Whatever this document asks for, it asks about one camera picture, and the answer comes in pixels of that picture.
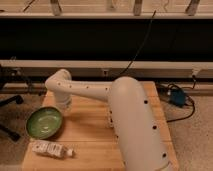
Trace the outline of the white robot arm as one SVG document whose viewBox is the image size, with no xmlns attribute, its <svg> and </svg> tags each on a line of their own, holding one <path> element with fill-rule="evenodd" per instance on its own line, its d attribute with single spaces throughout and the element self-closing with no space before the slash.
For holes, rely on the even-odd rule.
<svg viewBox="0 0 213 171">
<path fill-rule="evenodd" d="M 123 76 L 108 82 L 73 81 L 60 69 L 45 81 L 56 105 L 67 108 L 70 95 L 107 102 L 125 171 L 174 171 L 144 86 Z"/>
</svg>

